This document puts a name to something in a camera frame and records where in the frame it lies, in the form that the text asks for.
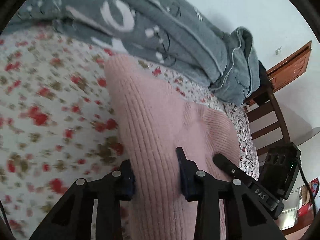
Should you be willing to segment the white wall switch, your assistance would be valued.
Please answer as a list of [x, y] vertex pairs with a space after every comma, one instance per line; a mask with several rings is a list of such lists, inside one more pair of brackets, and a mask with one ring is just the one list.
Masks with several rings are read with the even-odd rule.
[[279, 55], [281, 53], [281, 47], [279, 47], [278, 49], [275, 50], [275, 54]]

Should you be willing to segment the brown wooden bed frame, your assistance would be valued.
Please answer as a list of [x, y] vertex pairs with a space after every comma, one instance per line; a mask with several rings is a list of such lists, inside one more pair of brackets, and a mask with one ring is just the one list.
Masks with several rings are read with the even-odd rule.
[[261, 85], [245, 100], [251, 137], [257, 150], [259, 171], [262, 171], [270, 148], [291, 142], [289, 131], [271, 84]]

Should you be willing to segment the brown wooden door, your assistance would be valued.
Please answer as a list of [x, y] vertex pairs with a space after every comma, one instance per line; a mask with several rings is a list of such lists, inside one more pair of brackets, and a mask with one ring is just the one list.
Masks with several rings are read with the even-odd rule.
[[287, 86], [306, 72], [312, 51], [311, 45], [312, 41], [309, 41], [302, 48], [267, 70], [267, 76], [272, 83], [274, 92]]

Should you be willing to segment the grey floral quilt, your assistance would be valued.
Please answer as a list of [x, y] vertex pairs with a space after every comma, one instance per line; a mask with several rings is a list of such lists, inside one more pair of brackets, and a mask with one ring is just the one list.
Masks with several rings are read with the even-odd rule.
[[260, 86], [251, 33], [225, 33], [186, 0], [26, 0], [5, 34], [40, 22], [64, 35], [169, 67], [242, 105]]

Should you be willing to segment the black garment on bedframe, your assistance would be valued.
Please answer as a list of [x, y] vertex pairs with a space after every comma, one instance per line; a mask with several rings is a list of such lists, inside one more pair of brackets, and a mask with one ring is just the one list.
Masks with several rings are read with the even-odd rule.
[[267, 89], [273, 89], [272, 82], [269, 80], [267, 71], [263, 64], [258, 61], [259, 63], [259, 79], [260, 79], [260, 86], [259, 89], [262, 90], [262, 93], [255, 98], [255, 102], [258, 106], [262, 106], [265, 104], [268, 100], [268, 92]]

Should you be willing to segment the floral bed sheet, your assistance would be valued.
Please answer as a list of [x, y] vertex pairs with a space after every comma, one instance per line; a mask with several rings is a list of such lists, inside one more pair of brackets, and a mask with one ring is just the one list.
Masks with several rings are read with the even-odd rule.
[[75, 180], [127, 158], [103, 70], [112, 54], [49, 26], [1, 36], [1, 203], [16, 239]]

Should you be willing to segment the pink knit sweater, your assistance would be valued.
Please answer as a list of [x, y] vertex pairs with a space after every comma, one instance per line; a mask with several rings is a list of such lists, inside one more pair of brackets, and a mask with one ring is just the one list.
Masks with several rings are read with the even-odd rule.
[[223, 154], [238, 164], [238, 137], [229, 118], [205, 105], [184, 100], [166, 81], [147, 73], [129, 55], [104, 66], [121, 144], [136, 179], [129, 205], [133, 239], [192, 239], [197, 204], [181, 193], [176, 148], [219, 180], [229, 177], [213, 163]]

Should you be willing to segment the red cloth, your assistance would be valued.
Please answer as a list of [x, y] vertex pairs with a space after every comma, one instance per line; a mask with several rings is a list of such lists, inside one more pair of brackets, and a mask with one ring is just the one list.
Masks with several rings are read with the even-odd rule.
[[[316, 213], [319, 211], [319, 177], [309, 182], [309, 187], [315, 201]], [[300, 188], [298, 217], [313, 213], [311, 195], [305, 185]]]

